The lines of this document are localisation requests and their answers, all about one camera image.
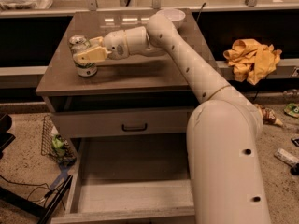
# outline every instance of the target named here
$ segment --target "drawer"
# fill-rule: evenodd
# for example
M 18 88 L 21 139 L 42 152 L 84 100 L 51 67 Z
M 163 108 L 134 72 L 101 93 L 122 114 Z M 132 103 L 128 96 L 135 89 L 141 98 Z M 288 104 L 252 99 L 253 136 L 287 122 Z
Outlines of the drawer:
M 53 123 L 63 137 L 99 137 L 186 132 L 192 107 L 121 109 L 55 113 Z
M 185 133 L 83 139 L 65 216 L 51 223 L 194 224 L 185 140 Z

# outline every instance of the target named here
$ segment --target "cabinet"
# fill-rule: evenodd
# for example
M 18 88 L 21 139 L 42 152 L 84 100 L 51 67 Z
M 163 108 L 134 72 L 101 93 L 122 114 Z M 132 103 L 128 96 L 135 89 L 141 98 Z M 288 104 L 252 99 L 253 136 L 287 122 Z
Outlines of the cabinet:
M 215 65 L 192 13 L 184 12 L 178 31 Z M 145 25 L 154 13 L 76 13 L 37 87 L 56 128 L 78 150 L 66 215 L 52 223 L 193 223 L 185 132 L 198 104 L 172 59 L 106 60 L 93 77 L 80 77 L 67 45 L 72 35 Z

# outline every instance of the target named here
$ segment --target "can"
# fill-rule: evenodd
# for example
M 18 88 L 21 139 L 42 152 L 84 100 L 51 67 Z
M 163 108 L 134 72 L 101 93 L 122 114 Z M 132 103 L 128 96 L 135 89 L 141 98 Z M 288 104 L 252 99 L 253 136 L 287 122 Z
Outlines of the can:
M 85 35 L 74 35 L 68 40 L 68 46 L 72 55 L 84 51 L 91 46 L 89 39 Z M 75 63 L 77 72 L 81 77 L 91 77 L 97 72 L 95 63 L 79 64 Z

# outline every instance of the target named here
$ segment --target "white bowl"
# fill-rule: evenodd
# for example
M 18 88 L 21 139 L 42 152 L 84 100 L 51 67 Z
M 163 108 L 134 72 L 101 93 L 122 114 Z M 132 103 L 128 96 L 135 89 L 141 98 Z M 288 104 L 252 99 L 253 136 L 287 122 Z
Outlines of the white bowl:
M 165 15 L 171 22 L 174 23 L 178 29 L 184 22 L 186 14 L 178 9 L 163 9 L 157 12 L 157 14 Z

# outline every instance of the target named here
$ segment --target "power outlet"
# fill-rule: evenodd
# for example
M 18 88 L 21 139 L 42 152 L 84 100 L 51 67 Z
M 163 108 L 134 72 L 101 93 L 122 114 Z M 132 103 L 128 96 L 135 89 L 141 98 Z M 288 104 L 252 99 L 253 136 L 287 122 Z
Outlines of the power outlet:
M 299 77 L 299 67 L 293 68 L 291 77 Z

